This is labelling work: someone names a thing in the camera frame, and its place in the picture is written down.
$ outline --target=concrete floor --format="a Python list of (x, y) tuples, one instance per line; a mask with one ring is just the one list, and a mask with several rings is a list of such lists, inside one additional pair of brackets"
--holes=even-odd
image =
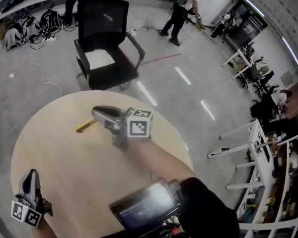
[[(153, 26), (161, 29), (169, 11), (146, 6), (130, 6), (127, 29)], [(45, 82), (52, 81), (61, 86), (62, 95), (79, 91), (75, 76), (80, 72), (76, 62), (73, 32), (62, 31), (56, 41), (45, 43), (33, 54), (33, 61), (45, 70)], [(249, 108), (252, 95), (238, 82), (231, 80), (233, 71), (221, 64), (233, 51), (221, 39), (210, 40), (206, 32), (185, 24), (179, 34), (183, 43), (176, 47), (151, 28), (138, 31), (136, 40), (146, 52), (144, 62), (180, 54), (174, 57), (149, 62), (140, 66), (139, 78), (157, 102), (155, 109), (169, 120), (189, 149), (194, 171), (205, 185), (223, 202), (234, 208), (242, 190), (226, 190), (230, 182), (245, 182), (248, 169), (234, 166), (245, 162), (245, 155), (207, 159), (207, 153), (222, 145), (232, 146), (245, 142), (239, 140), (219, 142), (221, 133), (250, 122)], [(137, 52), (131, 49), (126, 39), (121, 45), (133, 60)], [(10, 161), (15, 142), (27, 121), (43, 106), (59, 97), (60, 90), (52, 85), (41, 85), (42, 71), (30, 64), (34, 52), (29, 46), (9, 52), (0, 49), (0, 232), (6, 237), (30, 237), (29, 228), (10, 217), (13, 199), (10, 182)], [(175, 70), (178, 66), (191, 85)], [(151, 105), (134, 80), (124, 93)], [(205, 100), (214, 119), (202, 107)]]

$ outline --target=black sleeve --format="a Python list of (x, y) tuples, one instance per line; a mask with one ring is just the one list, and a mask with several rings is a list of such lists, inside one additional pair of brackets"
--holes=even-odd
[(179, 222), (191, 238), (239, 237), (236, 212), (227, 208), (199, 179), (186, 179), (181, 189), (188, 201)]

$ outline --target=mesh chair back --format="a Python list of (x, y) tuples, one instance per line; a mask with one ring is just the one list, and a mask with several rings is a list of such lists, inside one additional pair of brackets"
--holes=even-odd
[(84, 50), (114, 48), (126, 37), (129, 3), (123, 0), (89, 0), (78, 22), (78, 39)]

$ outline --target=chair armrest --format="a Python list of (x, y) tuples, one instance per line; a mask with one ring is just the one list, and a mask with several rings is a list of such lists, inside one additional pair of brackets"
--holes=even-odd
[(83, 51), (83, 49), (81, 48), (80, 44), (79, 44), (79, 41), (78, 40), (74, 40), (74, 43), (75, 43), (75, 47), (76, 47), (76, 50), (77, 50), (77, 53), (78, 53), (78, 56), (79, 56), (79, 59), (81, 61), (81, 63), (83, 64), (85, 70), (86, 70), (86, 75), (89, 75), (90, 74), (90, 64), (89, 64), (89, 61)]
[(136, 49), (139, 52), (139, 61), (136, 64), (136, 70), (137, 70), (138, 67), (139, 67), (139, 65), (140, 65), (140, 63), (144, 59), (146, 53), (144, 52), (144, 50), (142, 49), (142, 47), (140, 47), (139, 43), (135, 40), (134, 37), (132, 37), (132, 35), (130, 33), (126, 32), (126, 36), (131, 41), (131, 43), (134, 44), (134, 46), (136, 47)]

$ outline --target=white wall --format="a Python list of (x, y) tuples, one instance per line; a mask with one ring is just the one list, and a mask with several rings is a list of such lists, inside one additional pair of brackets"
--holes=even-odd
[(211, 25), (210, 22), (221, 12), (221, 10), (231, 0), (201, 0), (199, 2), (199, 13), (205, 25)]
[(298, 83), (297, 70), (286, 50), (286, 46), (270, 26), (267, 26), (259, 33), (253, 41), (255, 41), (253, 44), (254, 50), (259, 56), (264, 57), (264, 62), (267, 63), (270, 70), (274, 71), (275, 75), (269, 81), (270, 85), (279, 84), (284, 87), (281, 76), (287, 71), (290, 71), (293, 75), (294, 83), (292, 85)]

